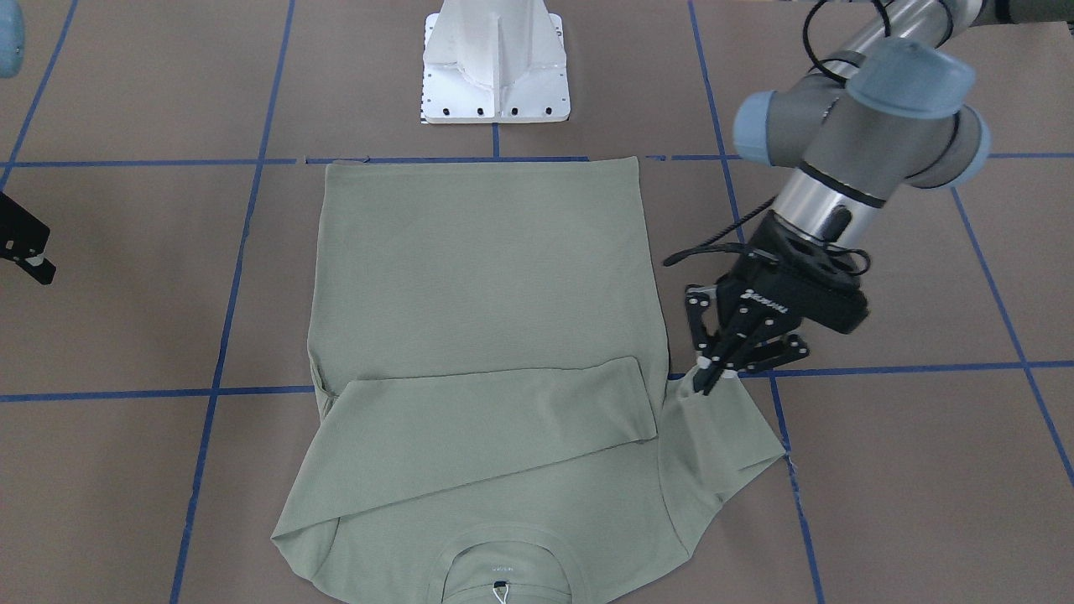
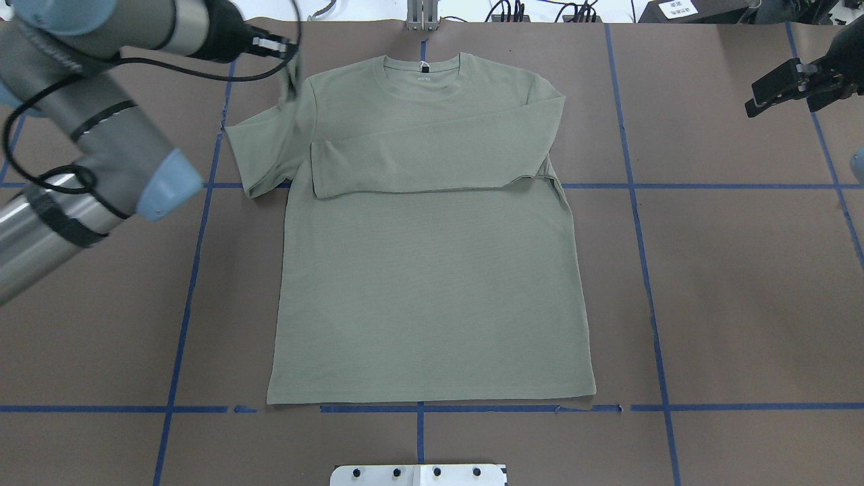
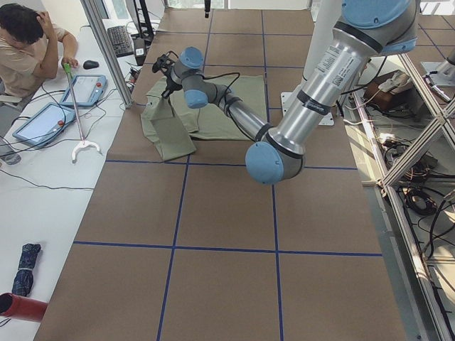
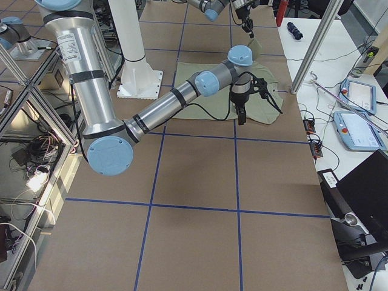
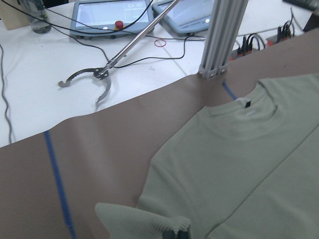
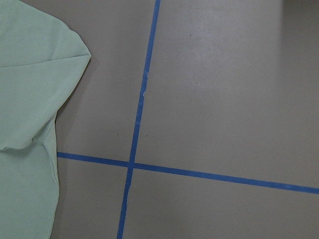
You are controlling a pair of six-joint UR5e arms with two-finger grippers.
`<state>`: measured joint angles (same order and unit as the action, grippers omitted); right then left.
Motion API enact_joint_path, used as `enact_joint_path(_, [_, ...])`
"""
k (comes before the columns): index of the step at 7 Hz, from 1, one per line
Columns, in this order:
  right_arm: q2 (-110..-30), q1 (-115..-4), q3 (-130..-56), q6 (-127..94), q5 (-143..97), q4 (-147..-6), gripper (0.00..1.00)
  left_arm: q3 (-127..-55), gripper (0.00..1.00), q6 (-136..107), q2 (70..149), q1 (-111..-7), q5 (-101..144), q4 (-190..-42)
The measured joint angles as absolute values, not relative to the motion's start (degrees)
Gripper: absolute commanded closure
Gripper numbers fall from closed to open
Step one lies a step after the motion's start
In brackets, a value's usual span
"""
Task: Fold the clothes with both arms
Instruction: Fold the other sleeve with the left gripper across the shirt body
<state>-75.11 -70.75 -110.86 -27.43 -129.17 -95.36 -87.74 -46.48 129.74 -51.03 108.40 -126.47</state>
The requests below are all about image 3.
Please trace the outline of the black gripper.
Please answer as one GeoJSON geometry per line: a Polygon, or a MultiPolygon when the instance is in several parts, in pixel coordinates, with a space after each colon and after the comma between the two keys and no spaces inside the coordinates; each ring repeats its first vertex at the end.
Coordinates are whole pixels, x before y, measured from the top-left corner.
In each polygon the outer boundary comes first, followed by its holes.
{"type": "Polygon", "coordinates": [[[163,98],[169,98],[174,92],[180,91],[182,89],[181,79],[174,72],[168,72],[165,74],[166,77],[166,88],[161,93],[163,98]]]}

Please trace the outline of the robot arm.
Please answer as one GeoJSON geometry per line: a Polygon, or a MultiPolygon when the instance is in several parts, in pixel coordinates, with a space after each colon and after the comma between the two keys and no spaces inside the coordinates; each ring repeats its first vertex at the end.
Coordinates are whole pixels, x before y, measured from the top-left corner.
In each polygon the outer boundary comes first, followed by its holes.
{"type": "Polygon", "coordinates": [[[340,97],[353,90],[368,61],[411,51],[417,42],[418,1],[322,1],[309,58],[300,82],[283,91],[282,119],[267,123],[230,86],[203,74],[195,47],[167,52],[152,70],[166,77],[163,97],[182,91],[186,105],[217,106],[251,140],[247,172],[258,183],[274,185],[297,176],[306,162],[305,143],[331,115],[340,97]]]}

